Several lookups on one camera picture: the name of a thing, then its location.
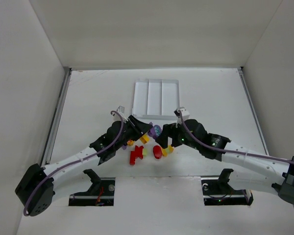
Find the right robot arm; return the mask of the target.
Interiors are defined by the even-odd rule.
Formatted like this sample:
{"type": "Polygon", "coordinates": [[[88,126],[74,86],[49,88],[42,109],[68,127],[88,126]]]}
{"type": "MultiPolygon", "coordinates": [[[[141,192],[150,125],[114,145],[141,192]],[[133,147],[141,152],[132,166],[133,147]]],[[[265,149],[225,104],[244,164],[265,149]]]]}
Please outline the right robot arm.
{"type": "Polygon", "coordinates": [[[294,156],[287,160],[261,155],[227,137],[208,133],[195,119],[181,124],[165,124],[156,142],[167,148],[168,139],[172,140],[173,147],[186,145],[205,158],[246,169],[245,172],[233,168],[222,170],[218,181],[226,191],[251,189],[267,192],[294,205],[294,156]]]}

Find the yellow butterfly print brick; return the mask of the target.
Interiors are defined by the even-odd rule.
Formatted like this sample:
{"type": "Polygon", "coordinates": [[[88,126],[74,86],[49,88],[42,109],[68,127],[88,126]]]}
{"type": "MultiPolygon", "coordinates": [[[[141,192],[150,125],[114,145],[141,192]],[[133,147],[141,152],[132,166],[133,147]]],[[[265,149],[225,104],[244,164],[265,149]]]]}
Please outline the yellow butterfly print brick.
{"type": "Polygon", "coordinates": [[[129,141],[127,142],[127,145],[128,145],[128,146],[133,146],[134,143],[135,143],[135,141],[133,141],[133,140],[129,140],[129,141]]]}

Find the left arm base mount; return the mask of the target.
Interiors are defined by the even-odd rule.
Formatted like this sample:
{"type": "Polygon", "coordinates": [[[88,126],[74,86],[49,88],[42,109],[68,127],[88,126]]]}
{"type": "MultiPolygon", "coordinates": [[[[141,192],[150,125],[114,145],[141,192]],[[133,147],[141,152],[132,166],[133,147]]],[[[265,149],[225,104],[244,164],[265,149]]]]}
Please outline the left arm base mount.
{"type": "Polygon", "coordinates": [[[91,184],[87,190],[71,194],[68,206],[113,206],[116,178],[100,178],[92,169],[84,170],[83,173],[88,176],[91,184]]]}

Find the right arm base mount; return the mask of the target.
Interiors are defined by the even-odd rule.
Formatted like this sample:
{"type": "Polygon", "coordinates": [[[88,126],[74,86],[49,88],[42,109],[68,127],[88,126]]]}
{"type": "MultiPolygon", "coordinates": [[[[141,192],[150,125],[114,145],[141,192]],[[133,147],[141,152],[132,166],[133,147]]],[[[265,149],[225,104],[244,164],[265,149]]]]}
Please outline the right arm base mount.
{"type": "Polygon", "coordinates": [[[223,169],[219,176],[201,178],[203,202],[205,206],[250,206],[254,199],[252,192],[246,189],[233,189],[229,176],[234,170],[223,169]]]}

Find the yellow long brick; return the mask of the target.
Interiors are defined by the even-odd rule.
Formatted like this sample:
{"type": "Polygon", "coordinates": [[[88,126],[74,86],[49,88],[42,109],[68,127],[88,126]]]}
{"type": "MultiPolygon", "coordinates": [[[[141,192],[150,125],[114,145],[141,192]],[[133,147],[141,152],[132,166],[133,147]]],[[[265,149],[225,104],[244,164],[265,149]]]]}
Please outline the yellow long brick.
{"type": "Polygon", "coordinates": [[[143,135],[142,137],[140,137],[140,141],[143,143],[143,144],[146,144],[150,141],[150,138],[147,134],[143,135]]]}

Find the purple brick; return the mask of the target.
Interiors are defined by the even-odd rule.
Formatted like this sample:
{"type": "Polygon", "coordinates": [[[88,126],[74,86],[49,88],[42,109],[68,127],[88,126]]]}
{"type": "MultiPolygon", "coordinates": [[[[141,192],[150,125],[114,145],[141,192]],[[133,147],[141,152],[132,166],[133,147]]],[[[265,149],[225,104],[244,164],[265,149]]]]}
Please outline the purple brick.
{"type": "Polygon", "coordinates": [[[154,130],[154,136],[158,137],[159,135],[161,135],[162,129],[159,125],[155,125],[153,127],[154,130]]]}
{"type": "Polygon", "coordinates": [[[148,135],[150,136],[150,137],[154,137],[155,136],[155,130],[154,130],[154,125],[153,125],[153,123],[152,122],[150,122],[150,125],[152,126],[152,128],[148,131],[148,135]]]}

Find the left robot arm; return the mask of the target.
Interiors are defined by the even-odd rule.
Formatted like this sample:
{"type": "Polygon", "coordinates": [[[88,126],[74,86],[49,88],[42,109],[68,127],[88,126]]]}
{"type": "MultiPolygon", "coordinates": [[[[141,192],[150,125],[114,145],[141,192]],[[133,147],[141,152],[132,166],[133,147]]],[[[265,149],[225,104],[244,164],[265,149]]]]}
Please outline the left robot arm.
{"type": "Polygon", "coordinates": [[[153,126],[134,116],[123,118],[112,111],[116,121],[88,147],[53,164],[31,165],[18,183],[15,194],[24,206],[24,216],[37,216],[57,199],[96,189],[101,182],[94,169],[110,160],[116,152],[137,141],[153,126]]]}

